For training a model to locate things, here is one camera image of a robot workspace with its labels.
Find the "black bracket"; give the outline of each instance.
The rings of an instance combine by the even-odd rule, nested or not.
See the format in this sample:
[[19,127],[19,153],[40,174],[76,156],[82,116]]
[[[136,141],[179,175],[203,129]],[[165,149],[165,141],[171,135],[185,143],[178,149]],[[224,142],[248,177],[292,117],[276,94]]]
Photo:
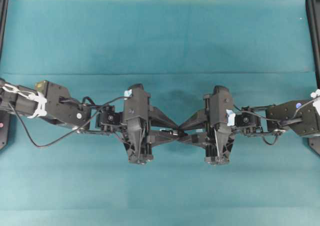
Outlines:
[[309,146],[320,155],[320,137],[311,137],[308,138]]
[[0,150],[3,149],[8,142],[8,132],[10,127],[10,114],[0,111]]

